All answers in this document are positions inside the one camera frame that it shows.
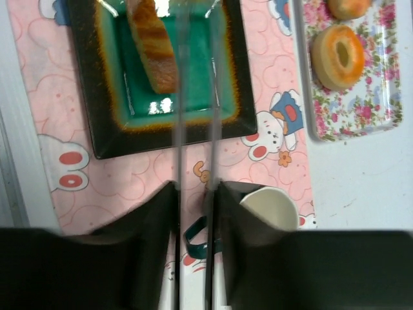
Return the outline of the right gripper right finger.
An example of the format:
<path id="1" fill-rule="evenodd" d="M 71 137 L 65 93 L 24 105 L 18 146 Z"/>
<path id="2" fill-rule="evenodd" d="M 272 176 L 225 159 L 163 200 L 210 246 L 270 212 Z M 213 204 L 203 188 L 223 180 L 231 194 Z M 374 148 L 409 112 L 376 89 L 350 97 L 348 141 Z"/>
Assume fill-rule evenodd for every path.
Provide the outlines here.
<path id="1" fill-rule="evenodd" d="M 233 309 L 411 309 L 412 234 L 281 232 L 241 205 L 258 185 L 223 181 L 216 224 Z"/>

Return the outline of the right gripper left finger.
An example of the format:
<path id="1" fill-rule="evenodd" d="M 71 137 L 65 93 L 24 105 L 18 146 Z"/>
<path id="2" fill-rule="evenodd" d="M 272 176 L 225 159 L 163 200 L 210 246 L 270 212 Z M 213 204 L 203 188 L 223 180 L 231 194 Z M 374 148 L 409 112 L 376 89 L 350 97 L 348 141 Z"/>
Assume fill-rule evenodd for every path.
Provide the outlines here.
<path id="1" fill-rule="evenodd" d="M 1 229 L 2 309 L 157 309 L 176 186 L 89 234 Z"/>

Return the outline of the brown striped bread loaf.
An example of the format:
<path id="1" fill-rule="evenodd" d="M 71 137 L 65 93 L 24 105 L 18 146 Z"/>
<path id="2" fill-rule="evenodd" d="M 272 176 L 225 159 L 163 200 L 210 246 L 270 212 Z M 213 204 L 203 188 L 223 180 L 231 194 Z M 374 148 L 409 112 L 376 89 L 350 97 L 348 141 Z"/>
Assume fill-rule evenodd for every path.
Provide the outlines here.
<path id="1" fill-rule="evenodd" d="M 126 17 L 150 86 L 157 94 L 176 91 L 178 69 L 165 24 L 154 1 L 126 1 Z"/>

